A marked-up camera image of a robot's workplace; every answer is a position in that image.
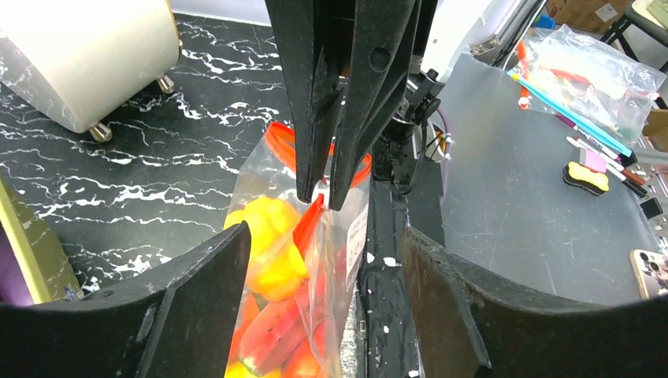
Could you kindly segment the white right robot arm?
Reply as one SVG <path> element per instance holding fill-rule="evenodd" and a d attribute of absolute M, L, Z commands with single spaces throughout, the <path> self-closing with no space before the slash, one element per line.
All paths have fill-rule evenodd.
<path fill-rule="evenodd" d="M 420 137 L 463 54 L 511 54 L 540 1 L 268 1 L 295 132 L 296 192 L 343 207 L 378 139 Z"/>

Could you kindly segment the clear zip bag orange zipper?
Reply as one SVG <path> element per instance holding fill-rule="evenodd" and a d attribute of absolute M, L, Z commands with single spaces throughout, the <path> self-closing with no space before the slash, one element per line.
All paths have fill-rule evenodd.
<path fill-rule="evenodd" d="M 339 377 L 340 349 L 367 237 L 372 158 L 343 208 L 328 180 L 296 194 L 295 133 L 272 123 L 236 179 L 225 227 L 246 223 L 250 257 L 228 377 Z"/>

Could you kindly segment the yellow toy pepper small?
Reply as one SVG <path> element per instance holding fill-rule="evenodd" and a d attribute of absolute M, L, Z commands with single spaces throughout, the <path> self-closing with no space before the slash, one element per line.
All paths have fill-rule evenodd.
<path fill-rule="evenodd" d="M 293 231 L 301 214 L 281 198 L 260 197 L 227 214 L 224 228 L 246 222 L 251 235 L 246 285 L 265 300 L 291 297 L 309 277 Z"/>

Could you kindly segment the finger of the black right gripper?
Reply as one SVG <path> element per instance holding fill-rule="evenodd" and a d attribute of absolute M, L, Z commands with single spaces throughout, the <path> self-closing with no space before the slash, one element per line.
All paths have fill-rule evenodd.
<path fill-rule="evenodd" d="M 333 1 L 267 1 L 295 130 L 296 189 L 309 202 L 325 175 L 343 91 Z"/>
<path fill-rule="evenodd" d="M 340 210 L 358 164 L 406 90 L 419 1 L 356 1 L 343 116 L 330 174 L 331 209 Z"/>

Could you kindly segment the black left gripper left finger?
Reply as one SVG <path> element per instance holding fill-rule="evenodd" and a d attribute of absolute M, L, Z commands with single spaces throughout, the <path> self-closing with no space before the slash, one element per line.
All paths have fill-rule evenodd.
<path fill-rule="evenodd" d="M 2 306 L 2 376 L 222 377 L 250 248 L 236 224 L 81 300 Z"/>

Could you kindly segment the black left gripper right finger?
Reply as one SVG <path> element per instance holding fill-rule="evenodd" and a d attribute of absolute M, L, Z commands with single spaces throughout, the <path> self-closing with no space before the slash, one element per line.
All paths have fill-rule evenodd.
<path fill-rule="evenodd" d="M 403 274 L 425 377 L 664 377 L 667 299 L 600 306 L 516 283 L 415 228 Z"/>

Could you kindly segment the orange toy carrot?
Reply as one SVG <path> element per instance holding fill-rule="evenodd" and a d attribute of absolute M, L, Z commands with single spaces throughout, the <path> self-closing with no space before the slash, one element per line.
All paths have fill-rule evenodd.
<path fill-rule="evenodd" d="M 243 306 L 240 310 L 240 319 L 238 319 L 235 331 L 232 335 L 232 341 L 228 355 L 229 365 L 238 359 L 241 339 L 243 338 L 247 328 L 252 324 L 259 313 L 260 309 L 257 304 L 255 294 L 250 292 L 243 301 Z"/>

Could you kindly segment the orange toy fruit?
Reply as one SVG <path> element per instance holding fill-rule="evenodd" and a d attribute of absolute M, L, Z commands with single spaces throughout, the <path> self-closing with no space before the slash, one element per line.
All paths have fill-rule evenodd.
<path fill-rule="evenodd" d="M 282 371 L 283 378 L 327 378 L 329 373 L 322 368 L 314 352 L 312 351 L 311 341 L 303 340 L 293 351 L 290 358 L 284 364 Z"/>

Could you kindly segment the red toy chili pepper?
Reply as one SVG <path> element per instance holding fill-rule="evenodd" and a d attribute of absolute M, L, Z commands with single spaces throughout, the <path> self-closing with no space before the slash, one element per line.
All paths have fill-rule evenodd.
<path fill-rule="evenodd" d="M 269 302 L 247 328 L 239 345 L 238 362 L 252 376 L 282 375 L 284 364 L 308 339 L 322 368 L 334 370 L 342 327 L 350 303 L 347 252 L 339 248 L 333 265 L 318 267 L 289 298 Z"/>

